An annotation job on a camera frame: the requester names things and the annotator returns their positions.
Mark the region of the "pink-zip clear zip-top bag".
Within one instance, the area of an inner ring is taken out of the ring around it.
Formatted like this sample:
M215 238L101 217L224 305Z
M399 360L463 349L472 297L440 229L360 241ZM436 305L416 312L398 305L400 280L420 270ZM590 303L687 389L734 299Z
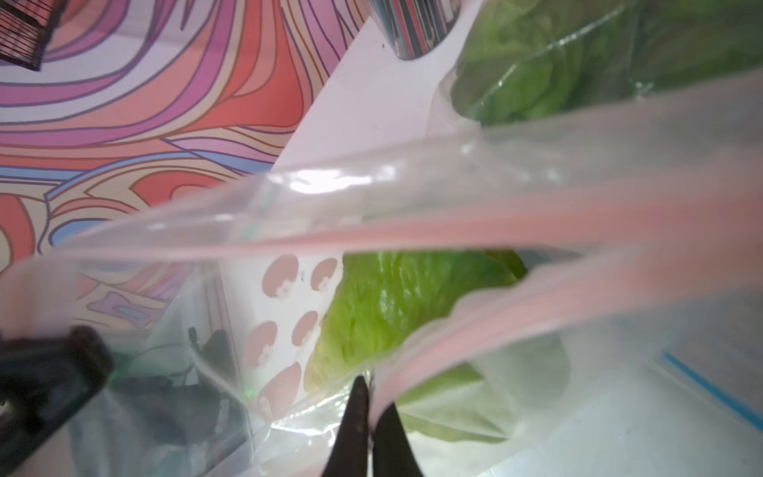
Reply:
M472 130L250 178L197 161L130 173L109 204L55 204L53 248L1 278L1 342L95 329L105 387L5 476L317 476L353 381L369 388L369 447L395 405L427 476L701 476L762 472L762 283L671 310L650 360L615 371L628 317L558 331L571 372L532 405L475 365L403 383L462 301L507 293L583 248L516 244L489 227L529 183L526 123Z

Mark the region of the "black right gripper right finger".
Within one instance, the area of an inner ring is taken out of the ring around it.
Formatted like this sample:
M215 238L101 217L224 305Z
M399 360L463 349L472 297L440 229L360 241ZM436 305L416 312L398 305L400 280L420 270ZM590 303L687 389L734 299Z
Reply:
M423 477L395 405L381 415L373 433L375 477Z

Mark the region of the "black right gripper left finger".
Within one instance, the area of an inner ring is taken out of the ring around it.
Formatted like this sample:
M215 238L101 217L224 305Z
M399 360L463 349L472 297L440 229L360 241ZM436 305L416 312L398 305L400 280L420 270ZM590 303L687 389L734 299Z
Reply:
M369 457L369 388L363 376L353 381L333 450L322 477L366 477Z

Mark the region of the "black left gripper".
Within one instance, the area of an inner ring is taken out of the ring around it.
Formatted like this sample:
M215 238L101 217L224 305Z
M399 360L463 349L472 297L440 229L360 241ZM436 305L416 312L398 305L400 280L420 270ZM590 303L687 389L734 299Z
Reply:
M107 384L113 357L99 333L1 342L1 472L17 470Z

